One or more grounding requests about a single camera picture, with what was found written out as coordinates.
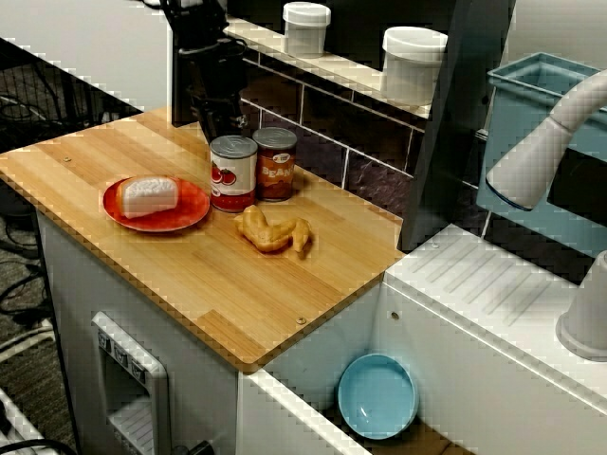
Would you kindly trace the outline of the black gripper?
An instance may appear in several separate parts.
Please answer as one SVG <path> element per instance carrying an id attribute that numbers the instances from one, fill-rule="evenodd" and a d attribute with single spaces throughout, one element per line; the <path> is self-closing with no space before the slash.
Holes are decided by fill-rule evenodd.
<path id="1" fill-rule="evenodd" d="M 191 109 L 208 143 L 218 137 L 239 136 L 246 126 L 240 92 L 247 86 L 243 56 L 248 50 L 241 39 L 219 38 L 212 45 L 180 48 L 178 59 L 187 64 Z"/>

